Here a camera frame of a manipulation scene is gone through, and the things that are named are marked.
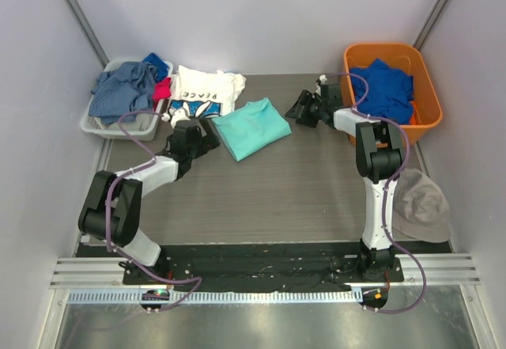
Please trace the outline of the white laundry basket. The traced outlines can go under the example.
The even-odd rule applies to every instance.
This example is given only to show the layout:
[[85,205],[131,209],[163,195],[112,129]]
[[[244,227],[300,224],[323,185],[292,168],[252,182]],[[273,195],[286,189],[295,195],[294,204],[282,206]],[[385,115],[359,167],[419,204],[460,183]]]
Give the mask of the white laundry basket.
[[[123,58],[123,59],[114,59],[110,61],[106,67],[105,71],[117,70],[125,61],[133,61],[132,58]],[[104,125],[101,123],[100,118],[92,117],[89,115],[89,106],[92,103],[93,97],[90,98],[88,102],[88,106],[81,118],[80,127],[85,133],[90,133],[94,135],[98,135],[101,138],[105,139],[119,139],[126,140],[127,137],[124,133],[119,129],[117,123],[113,123],[112,125]],[[134,132],[131,134],[139,141],[149,142],[154,139],[154,136],[157,132],[157,126],[159,123],[159,118],[156,118],[156,121],[151,125],[151,129],[146,133]]]

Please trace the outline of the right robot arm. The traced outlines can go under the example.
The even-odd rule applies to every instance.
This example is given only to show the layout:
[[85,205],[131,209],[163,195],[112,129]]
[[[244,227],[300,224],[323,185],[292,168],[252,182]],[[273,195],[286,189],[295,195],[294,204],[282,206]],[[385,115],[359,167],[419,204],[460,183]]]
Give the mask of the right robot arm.
[[402,132],[356,107],[346,108],[335,85],[302,90],[285,117],[306,127],[323,122],[355,138],[355,162],[366,191],[366,219],[359,244],[356,273],[373,282],[395,267],[391,232],[393,201],[406,159]]

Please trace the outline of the teal t shirt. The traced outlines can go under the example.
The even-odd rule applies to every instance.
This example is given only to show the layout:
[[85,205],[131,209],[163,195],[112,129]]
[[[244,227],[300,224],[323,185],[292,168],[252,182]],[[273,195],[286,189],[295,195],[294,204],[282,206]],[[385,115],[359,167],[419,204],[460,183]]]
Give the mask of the teal t shirt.
[[269,98],[248,101],[245,106],[212,119],[221,141],[236,161],[292,134],[289,123]]

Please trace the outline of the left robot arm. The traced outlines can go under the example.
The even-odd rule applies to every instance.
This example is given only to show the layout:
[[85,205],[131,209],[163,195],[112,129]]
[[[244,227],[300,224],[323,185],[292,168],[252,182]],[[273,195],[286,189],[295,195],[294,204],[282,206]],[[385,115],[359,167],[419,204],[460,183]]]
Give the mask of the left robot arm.
[[78,229],[140,264],[141,275],[148,283],[161,284],[169,273],[169,260],[140,228],[142,198],[180,180],[190,171],[193,160],[219,145],[208,119],[179,121],[165,148],[150,161],[122,172],[102,170],[95,174],[78,218]]

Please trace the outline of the white printed t shirt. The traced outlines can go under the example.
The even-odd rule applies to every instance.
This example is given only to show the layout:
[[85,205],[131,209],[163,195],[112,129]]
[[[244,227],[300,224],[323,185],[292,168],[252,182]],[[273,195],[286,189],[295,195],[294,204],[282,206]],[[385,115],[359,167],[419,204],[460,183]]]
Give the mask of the white printed t shirt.
[[172,77],[172,95],[167,111],[184,108],[190,119],[212,119],[236,109],[236,102],[246,86],[242,74],[218,70],[207,73],[179,65]]

